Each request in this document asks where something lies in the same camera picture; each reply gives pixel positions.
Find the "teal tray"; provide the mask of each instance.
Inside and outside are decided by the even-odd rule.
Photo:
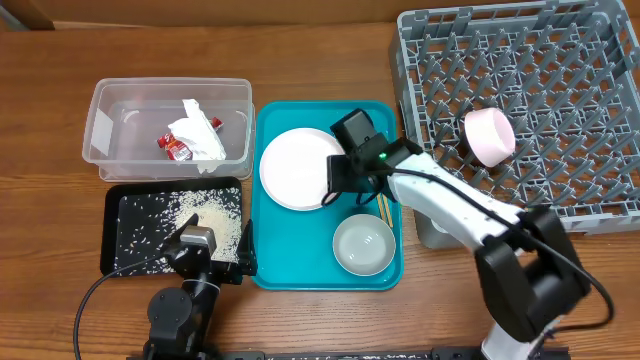
[[[354,194],[343,194],[329,207],[299,212],[276,204],[260,182],[262,153],[276,136],[296,128],[331,134],[329,126],[356,108],[366,111],[377,131],[396,139],[393,111],[377,101],[274,102],[258,115],[253,168],[251,218],[258,274],[253,280],[269,290],[383,291],[394,287],[404,272],[400,205],[389,201],[396,254],[380,274],[361,277],[344,270],[333,255],[333,233],[354,214],[380,216],[377,202],[356,206]]]

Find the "transparent container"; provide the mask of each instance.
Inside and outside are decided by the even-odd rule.
[[[218,136],[226,160],[174,161],[157,139],[187,116],[183,99],[195,99],[208,119],[223,122]],[[246,179],[255,142],[251,84],[244,79],[103,79],[91,100],[82,157],[105,181],[155,181],[207,176]],[[215,170],[200,173],[198,165]]]

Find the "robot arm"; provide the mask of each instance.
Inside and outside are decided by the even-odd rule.
[[[483,343],[485,359],[528,359],[546,331],[589,293],[584,277],[523,236],[527,231],[581,268],[554,212],[523,211],[484,195],[416,144],[406,139],[389,144],[362,110],[348,114],[331,130],[346,155],[328,159],[330,193],[383,192],[429,217],[473,252],[485,304],[497,323]],[[479,207],[504,221],[489,218]],[[537,251],[538,259],[523,267],[516,255],[521,251]]]

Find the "red wrapper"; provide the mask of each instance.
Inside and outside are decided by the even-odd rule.
[[[211,119],[211,126],[213,126],[213,130],[218,131],[222,127],[222,121],[214,117]],[[187,145],[182,141],[176,140],[171,133],[164,134],[157,142],[158,147],[165,149],[170,160],[185,161],[191,160],[193,157],[193,153]]]

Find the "brown tabletop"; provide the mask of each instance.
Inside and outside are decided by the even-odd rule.
[[[0,357],[70,359],[78,304],[98,270],[104,196],[112,184],[81,157],[89,102],[108,77],[246,78],[257,109],[276,100],[375,99],[394,104],[394,24],[87,30],[0,34]],[[244,182],[246,215],[251,180]],[[404,212],[405,274],[392,290],[273,292],[224,286],[209,340],[222,350],[421,350],[478,345],[492,325],[471,255],[433,251]],[[637,358],[638,233],[575,236],[585,267],[618,317],[562,335],[574,359]],[[83,315],[86,359],[123,359],[148,338],[153,294],[177,275],[107,281]],[[605,315],[592,294],[565,320]]]

